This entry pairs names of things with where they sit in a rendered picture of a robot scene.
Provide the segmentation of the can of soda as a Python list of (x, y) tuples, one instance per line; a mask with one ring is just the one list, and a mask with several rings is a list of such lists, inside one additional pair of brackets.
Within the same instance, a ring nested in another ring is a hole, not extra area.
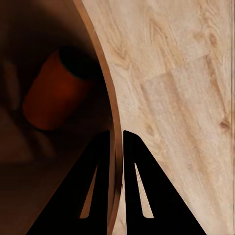
[(94, 90), (98, 70), (74, 47), (49, 55), (22, 103), (24, 118), (35, 128), (60, 128)]

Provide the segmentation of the trash can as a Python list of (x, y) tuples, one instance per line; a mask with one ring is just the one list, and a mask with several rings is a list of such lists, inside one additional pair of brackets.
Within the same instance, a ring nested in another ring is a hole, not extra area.
[[(95, 63), (94, 90), (53, 131), (22, 103), (49, 55), (74, 47)], [(26, 235), (91, 139), (110, 131), (107, 235), (117, 219), (123, 138), (110, 69), (82, 0), (0, 0), (0, 235)], [(97, 164), (98, 166), (98, 164)], [(97, 167), (80, 215), (90, 212)]]

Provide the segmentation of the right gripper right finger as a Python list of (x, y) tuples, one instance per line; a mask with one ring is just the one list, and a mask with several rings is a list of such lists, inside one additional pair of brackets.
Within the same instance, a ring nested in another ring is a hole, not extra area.
[[(127, 235), (206, 235), (141, 137), (122, 138)], [(143, 216), (135, 163), (154, 218)]]

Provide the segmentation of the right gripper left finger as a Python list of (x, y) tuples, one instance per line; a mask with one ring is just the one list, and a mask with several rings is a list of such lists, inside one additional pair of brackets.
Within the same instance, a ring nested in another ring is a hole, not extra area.
[[(90, 212), (80, 218), (96, 167)], [(91, 139), (26, 235), (107, 235), (109, 167), (107, 130)]]

